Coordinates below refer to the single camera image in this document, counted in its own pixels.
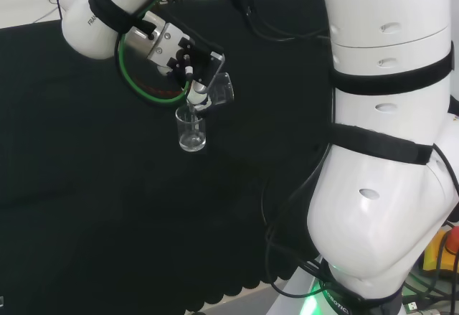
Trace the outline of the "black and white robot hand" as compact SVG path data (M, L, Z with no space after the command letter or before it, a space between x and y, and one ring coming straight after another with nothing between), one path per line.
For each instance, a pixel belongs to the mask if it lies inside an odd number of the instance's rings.
M198 116L205 116L218 104L218 92L225 81L222 71L225 56L208 47L197 45L192 39L182 38L175 57L166 66L180 83L188 83L186 102Z

